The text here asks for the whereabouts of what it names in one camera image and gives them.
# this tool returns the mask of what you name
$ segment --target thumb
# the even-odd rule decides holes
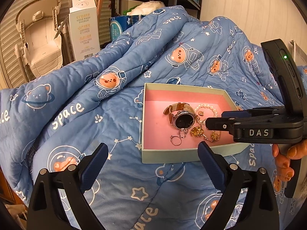
[[[301,159],[307,155],[307,139],[292,146],[287,153],[290,159]]]

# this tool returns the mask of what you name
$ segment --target open box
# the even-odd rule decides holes
[[[197,122],[189,129],[186,138],[182,138],[182,144],[174,146],[170,141],[171,135],[178,136],[178,130],[169,123],[168,116],[164,115],[163,111],[169,105],[178,102],[188,103],[193,108],[200,104],[210,104],[218,112],[218,117],[224,111],[238,110],[225,90],[189,85],[145,83],[142,130],[143,163],[199,161],[197,147],[204,138],[191,136],[191,129],[200,126]],[[201,120],[214,116],[213,111],[209,108],[200,108],[200,110],[204,112]],[[210,139],[213,131],[207,130],[204,125],[202,128],[204,134]],[[218,141],[206,141],[206,143],[214,153],[222,156],[240,153],[249,145],[235,143],[232,135],[226,131],[222,131]]]

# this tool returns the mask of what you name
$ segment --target blanket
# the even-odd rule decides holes
[[[307,70],[300,73],[304,81]],[[221,197],[200,162],[141,162],[146,82],[225,89],[240,109],[282,105],[261,47],[234,22],[222,16],[201,22],[182,6],[155,10],[95,56],[0,91],[0,165],[23,202],[40,169],[64,170],[103,142],[108,159],[84,196],[106,229],[200,229]],[[286,226],[296,202],[284,197],[271,146],[251,144],[226,160],[268,170]],[[60,197],[78,227],[65,191]]]

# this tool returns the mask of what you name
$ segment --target watch face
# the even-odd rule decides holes
[[[193,125],[194,118],[190,114],[182,114],[176,118],[176,121],[174,123],[178,129],[188,129]]]

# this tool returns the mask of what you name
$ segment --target screw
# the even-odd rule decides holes
[[[231,165],[229,165],[229,167],[232,169],[232,170],[237,170],[238,169],[238,166],[234,163],[232,163]]]
[[[259,171],[261,174],[265,174],[267,172],[265,168],[260,168]]]
[[[41,169],[40,172],[39,172],[41,175],[44,175],[47,173],[47,170],[46,169]]]
[[[76,165],[74,165],[74,164],[71,164],[71,165],[68,166],[69,171],[74,171],[75,169],[76,169]]]

